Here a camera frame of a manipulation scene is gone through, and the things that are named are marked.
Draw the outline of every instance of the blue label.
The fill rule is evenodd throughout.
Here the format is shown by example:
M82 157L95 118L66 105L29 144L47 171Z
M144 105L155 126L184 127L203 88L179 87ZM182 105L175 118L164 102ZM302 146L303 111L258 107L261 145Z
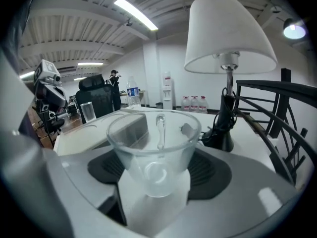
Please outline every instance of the blue label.
M128 91L128 96L129 97L139 96L139 89L137 87L129 88L129 89L127 89L127 91Z

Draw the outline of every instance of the water cooler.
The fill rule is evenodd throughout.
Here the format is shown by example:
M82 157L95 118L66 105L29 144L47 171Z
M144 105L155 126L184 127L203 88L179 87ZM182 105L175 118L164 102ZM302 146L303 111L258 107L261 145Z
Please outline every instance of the water cooler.
M163 73L163 108L173 109L173 98L172 98L172 79L170 72L166 71Z

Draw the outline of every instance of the chair headrest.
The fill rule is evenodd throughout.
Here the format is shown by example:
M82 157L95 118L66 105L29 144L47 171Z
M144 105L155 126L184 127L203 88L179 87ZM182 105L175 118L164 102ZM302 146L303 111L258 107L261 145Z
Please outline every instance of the chair headrest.
M87 77L79 81L78 87L82 91L93 90L105 85L104 78L101 74Z

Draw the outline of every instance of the table lamp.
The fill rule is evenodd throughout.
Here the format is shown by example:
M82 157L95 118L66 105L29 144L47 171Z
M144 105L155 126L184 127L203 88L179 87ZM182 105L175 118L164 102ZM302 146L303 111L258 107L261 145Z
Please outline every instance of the table lamp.
M227 152L233 149L230 136L236 121L233 72L263 73L275 69L276 65L277 59L268 38L240 2L193 2L184 68L193 73L227 74L218 119L216 121L215 117L213 128L202 136L205 146Z

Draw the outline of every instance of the water bottle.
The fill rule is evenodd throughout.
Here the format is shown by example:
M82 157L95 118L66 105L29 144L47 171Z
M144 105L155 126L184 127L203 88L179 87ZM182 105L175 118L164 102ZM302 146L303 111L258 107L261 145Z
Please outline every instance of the water bottle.
M206 97L202 96L199 102L199 113L208 114Z
M139 88L133 77L129 77L127 83L128 104L130 107L140 107Z
M193 98L191 99L191 105L190 105L190 112L198 113L198 96L192 96Z
M190 101L188 99L188 96L183 96L183 100L182 100L182 111L190 111Z

